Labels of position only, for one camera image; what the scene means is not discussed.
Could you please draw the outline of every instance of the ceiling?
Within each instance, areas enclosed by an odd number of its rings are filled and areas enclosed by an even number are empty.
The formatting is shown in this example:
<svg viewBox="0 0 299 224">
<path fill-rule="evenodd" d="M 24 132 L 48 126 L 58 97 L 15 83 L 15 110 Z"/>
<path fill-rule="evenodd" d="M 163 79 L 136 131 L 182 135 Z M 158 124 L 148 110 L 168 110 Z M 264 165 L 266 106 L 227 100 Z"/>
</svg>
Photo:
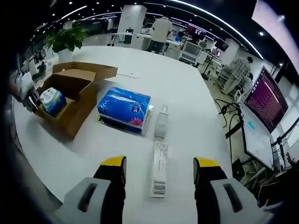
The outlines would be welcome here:
<svg viewBox="0 0 299 224">
<path fill-rule="evenodd" d="M 120 8 L 125 4 L 134 4 L 135 2 L 137 4 L 143 4 L 149 13 L 167 14 L 169 17 L 187 21 L 209 31 L 213 35 L 223 40 L 226 38 L 232 38 L 236 42 L 239 42 L 241 45 L 243 45 L 241 46 L 242 49 L 248 51 L 254 56 L 260 57 L 256 52 L 257 50 L 264 59 L 272 62 L 276 66 L 279 66 L 280 63 L 286 62 L 288 60 L 287 55 L 284 53 L 278 43 L 261 26 L 251 19 L 256 3 L 255 0 L 184 0 L 184 2 L 198 6 L 221 18 L 226 23 L 234 27 L 237 31 L 239 31 L 252 45 L 250 45 L 233 29 L 213 16 L 171 0 L 72 0 L 72 4 L 69 4 L 68 0 L 58 0 L 51 10 L 47 10 L 44 13 L 43 18 L 40 19 L 39 25 L 49 22 L 45 25 L 46 28 L 53 21 L 57 21 L 66 14 L 85 5 L 87 5 L 86 8 L 71 14 L 65 19 L 59 21 L 59 23 L 63 23 L 67 19 L 78 20 L 83 19 L 83 17 L 86 18 L 97 14 L 119 12 Z M 279 0 L 271 0 L 269 1 L 269 4 L 278 14 L 285 15 L 286 26 L 290 29 L 292 34 L 295 34 L 295 14 L 290 10 L 291 5 L 286 6 L 286 4 L 282 4 Z M 154 15 L 146 15 L 147 20 L 153 20 L 153 17 Z"/>
</svg>

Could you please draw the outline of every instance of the white bottle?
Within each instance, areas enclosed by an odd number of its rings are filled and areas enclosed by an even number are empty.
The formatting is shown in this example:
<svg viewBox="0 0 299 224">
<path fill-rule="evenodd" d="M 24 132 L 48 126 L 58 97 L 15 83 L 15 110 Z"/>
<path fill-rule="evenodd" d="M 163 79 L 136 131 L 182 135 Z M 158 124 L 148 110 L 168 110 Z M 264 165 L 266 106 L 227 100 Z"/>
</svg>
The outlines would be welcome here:
<svg viewBox="0 0 299 224">
<path fill-rule="evenodd" d="M 168 123 L 168 106 L 163 105 L 162 111 L 158 115 L 155 137 L 165 138 Z"/>
</svg>

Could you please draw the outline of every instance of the blue tissue package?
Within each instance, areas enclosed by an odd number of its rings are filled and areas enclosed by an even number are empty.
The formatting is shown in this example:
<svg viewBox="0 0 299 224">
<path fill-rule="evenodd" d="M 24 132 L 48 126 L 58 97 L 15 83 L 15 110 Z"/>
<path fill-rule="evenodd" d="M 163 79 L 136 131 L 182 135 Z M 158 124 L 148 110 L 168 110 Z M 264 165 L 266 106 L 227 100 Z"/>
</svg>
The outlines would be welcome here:
<svg viewBox="0 0 299 224">
<path fill-rule="evenodd" d="M 44 110 L 53 117 L 55 117 L 66 105 L 64 95 L 52 87 L 42 92 L 40 99 Z"/>
<path fill-rule="evenodd" d="M 120 129 L 141 133 L 148 117 L 150 97 L 111 87 L 97 104 L 100 120 Z"/>
</svg>

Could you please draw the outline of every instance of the pink flower print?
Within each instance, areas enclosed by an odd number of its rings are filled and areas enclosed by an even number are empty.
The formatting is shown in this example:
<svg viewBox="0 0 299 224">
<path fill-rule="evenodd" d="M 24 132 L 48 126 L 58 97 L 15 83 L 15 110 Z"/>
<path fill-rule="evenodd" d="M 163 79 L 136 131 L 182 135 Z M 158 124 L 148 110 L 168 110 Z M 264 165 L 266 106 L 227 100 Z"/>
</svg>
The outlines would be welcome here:
<svg viewBox="0 0 299 224">
<path fill-rule="evenodd" d="M 139 118 L 134 118 L 130 120 L 130 124 L 135 125 L 135 126 L 142 126 L 143 121 Z"/>
</svg>

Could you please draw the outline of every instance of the plaid shirt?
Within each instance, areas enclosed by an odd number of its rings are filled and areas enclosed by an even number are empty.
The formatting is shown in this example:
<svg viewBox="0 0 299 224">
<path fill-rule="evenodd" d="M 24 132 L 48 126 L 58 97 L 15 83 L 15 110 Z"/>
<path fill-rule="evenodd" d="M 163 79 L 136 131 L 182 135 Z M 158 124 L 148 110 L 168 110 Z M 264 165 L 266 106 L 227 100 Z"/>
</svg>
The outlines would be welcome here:
<svg viewBox="0 0 299 224">
<path fill-rule="evenodd" d="M 248 76 L 250 73 L 250 65 L 247 59 L 238 58 L 232 61 L 230 64 L 232 74 L 236 79 L 243 79 L 244 76 Z"/>
</svg>

